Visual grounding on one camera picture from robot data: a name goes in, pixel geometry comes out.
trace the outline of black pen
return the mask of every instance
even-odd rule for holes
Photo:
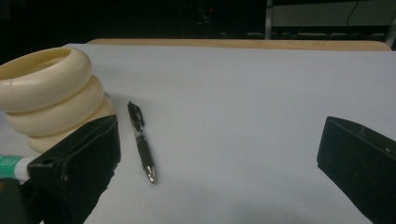
[[[128,111],[132,125],[134,126],[134,138],[136,139],[137,150],[139,151],[143,170],[146,171],[149,181],[154,184],[157,180],[157,174],[155,171],[154,161],[152,160],[151,153],[149,151],[149,144],[143,131],[145,122],[143,121],[142,112],[140,111],[139,106],[134,105],[131,102],[128,104]]]

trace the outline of pen grip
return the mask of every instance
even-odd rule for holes
[[[149,150],[149,144],[146,139],[142,139],[137,142],[137,150],[139,151],[140,160],[142,161],[143,169],[146,169],[148,166],[154,166],[154,162],[151,157],[151,153]]]

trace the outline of silver pen tip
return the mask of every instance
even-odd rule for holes
[[[148,167],[146,167],[145,170],[146,170],[146,174],[148,175],[149,181],[151,181],[152,184],[155,184],[155,182],[157,181],[157,174],[155,171],[155,167],[148,166]]]

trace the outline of dark background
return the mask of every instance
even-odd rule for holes
[[[274,5],[313,1],[345,0],[277,0]],[[0,16],[0,64],[40,49],[86,43],[95,38],[264,38],[267,4],[265,0],[0,0],[2,2],[0,7],[5,9],[7,2],[9,13],[3,19]],[[275,38],[312,38],[299,35],[302,31],[299,27],[282,29],[277,30]],[[330,35],[332,29],[320,27],[319,31]],[[347,29],[346,32],[354,32],[353,27]],[[367,34],[355,35],[352,39],[367,39],[370,33],[386,30],[387,27],[368,27]]]

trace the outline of cream-colored ring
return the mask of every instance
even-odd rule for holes
[[[104,89],[96,76],[73,96],[41,110],[6,113],[8,125],[16,132],[40,136],[59,133],[88,118],[101,104]]]
[[[23,112],[62,101],[87,84],[90,58],[71,48],[44,49],[0,66],[0,110]]]
[[[99,108],[89,118],[82,121],[77,126],[61,133],[56,133],[46,136],[40,136],[40,137],[26,136],[26,141],[30,148],[34,149],[39,153],[43,153],[48,149],[52,148],[53,146],[55,146],[60,141],[62,141],[64,138],[66,138],[67,135],[74,132],[77,128],[81,127],[83,124],[94,119],[99,119],[114,114],[115,111],[113,105],[106,97],[104,97]]]

